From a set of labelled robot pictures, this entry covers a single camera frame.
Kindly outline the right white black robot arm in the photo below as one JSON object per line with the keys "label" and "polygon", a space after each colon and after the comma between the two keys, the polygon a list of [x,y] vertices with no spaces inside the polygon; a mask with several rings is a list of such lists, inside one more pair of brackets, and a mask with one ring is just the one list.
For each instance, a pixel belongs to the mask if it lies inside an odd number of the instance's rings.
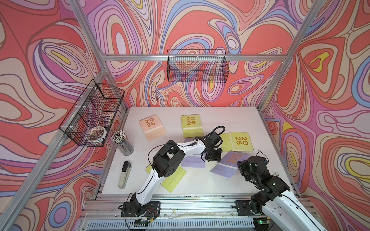
{"label": "right white black robot arm", "polygon": [[325,231],[321,223],[301,204],[290,187],[267,169],[265,157],[251,156],[237,162],[241,175],[259,192],[249,201],[236,201],[239,216],[265,215],[284,231]]}

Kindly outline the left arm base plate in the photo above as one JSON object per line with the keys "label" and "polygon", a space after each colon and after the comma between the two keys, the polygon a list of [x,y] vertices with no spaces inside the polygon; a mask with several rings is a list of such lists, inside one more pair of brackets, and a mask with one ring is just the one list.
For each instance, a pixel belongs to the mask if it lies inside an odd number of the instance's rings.
{"label": "left arm base plate", "polygon": [[160,215],[161,202],[150,201],[144,206],[138,202],[124,202],[118,209],[121,210],[121,217],[125,218],[156,218]]}

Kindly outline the grey black stapler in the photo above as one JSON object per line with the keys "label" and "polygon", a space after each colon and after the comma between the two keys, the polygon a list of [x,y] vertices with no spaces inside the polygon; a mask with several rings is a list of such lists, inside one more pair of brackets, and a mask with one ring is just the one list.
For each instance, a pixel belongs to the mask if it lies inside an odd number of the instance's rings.
{"label": "grey black stapler", "polygon": [[126,187],[130,172],[132,169],[132,164],[129,161],[125,161],[122,169],[121,169],[121,174],[118,182],[118,187],[121,189],[124,189]]}

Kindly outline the pink 2026 calendar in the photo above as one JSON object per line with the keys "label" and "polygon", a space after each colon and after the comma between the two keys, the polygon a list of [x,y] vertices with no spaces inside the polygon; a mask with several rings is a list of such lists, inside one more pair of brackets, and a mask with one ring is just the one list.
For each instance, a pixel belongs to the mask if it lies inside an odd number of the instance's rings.
{"label": "pink 2026 calendar", "polygon": [[167,133],[157,114],[139,120],[139,124],[148,141],[157,139]]}

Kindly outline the aluminium front rail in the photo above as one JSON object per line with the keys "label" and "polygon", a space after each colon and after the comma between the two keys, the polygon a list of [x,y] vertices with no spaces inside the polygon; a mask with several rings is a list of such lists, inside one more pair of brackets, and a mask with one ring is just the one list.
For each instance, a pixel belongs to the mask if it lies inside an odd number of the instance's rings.
{"label": "aluminium front rail", "polygon": [[118,209],[126,197],[99,197],[83,207],[76,231],[280,231],[265,215],[238,216],[232,208],[236,200],[249,200],[249,195],[165,196],[156,218],[121,217]]}

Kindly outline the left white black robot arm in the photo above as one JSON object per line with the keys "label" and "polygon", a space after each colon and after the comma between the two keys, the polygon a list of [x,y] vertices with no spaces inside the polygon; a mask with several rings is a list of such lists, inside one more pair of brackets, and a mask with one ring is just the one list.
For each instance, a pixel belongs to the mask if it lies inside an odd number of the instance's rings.
{"label": "left white black robot arm", "polygon": [[225,131],[224,126],[218,126],[209,134],[203,137],[196,137],[193,141],[177,143],[169,140],[160,145],[160,150],[154,155],[149,163],[152,170],[142,188],[137,193],[133,193],[130,202],[139,207],[147,205],[154,194],[155,189],[171,176],[187,156],[200,154],[203,162],[221,161],[223,140],[221,134]]}

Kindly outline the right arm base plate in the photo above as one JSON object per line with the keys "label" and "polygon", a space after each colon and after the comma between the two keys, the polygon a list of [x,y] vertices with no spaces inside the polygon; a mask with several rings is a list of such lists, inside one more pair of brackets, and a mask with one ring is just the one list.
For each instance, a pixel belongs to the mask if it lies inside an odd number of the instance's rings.
{"label": "right arm base plate", "polygon": [[250,205],[250,200],[236,200],[235,205],[231,207],[237,211],[238,216],[259,216],[260,213],[254,213]]}

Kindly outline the purple calendar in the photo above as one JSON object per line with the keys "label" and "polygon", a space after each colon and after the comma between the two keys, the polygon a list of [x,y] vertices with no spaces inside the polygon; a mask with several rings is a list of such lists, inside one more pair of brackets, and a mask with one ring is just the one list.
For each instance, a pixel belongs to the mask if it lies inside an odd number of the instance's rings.
{"label": "purple calendar", "polygon": [[181,167],[205,168],[206,163],[201,159],[201,154],[204,151],[204,145],[199,145],[196,140],[185,138],[186,144],[196,143],[194,147],[186,147],[184,149],[185,157],[181,162]]}
{"label": "purple calendar", "polygon": [[237,163],[247,160],[249,156],[248,153],[230,151],[211,169],[211,173],[230,179],[239,170]]}

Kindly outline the green calendar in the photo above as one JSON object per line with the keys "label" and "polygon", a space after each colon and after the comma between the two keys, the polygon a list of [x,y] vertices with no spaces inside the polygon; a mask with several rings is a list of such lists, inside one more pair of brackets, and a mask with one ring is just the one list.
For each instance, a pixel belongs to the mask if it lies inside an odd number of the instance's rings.
{"label": "green calendar", "polygon": [[221,148],[225,152],[250,152],[253,151],[253,145],[249,133],[230,132],[221,134],[223,143]]}
{"label": "green calendar", "polygon": [[204,136],[199,114],[181,115],[181,123],[184,138],[195,138]]}
{"label": "green calendar", "polygon": [[178,183],[182,180],[186,173],[187,171],[185,169],[183,169],[182,167],[178,167],[175,173],[165,178],[161,185],[168,192],[173,192],[174,188],[178,185]]}

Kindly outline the tape roll in basket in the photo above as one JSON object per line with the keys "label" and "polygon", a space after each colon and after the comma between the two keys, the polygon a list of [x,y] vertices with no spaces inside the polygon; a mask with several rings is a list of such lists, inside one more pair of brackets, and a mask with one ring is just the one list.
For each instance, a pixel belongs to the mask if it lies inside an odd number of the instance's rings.
{"label": "tape roll in basket", "polygon": [[90,129],[86,135],[86,138],[92,144],[99,144],[104,141],[106,134],[106,129],[98,126]]}

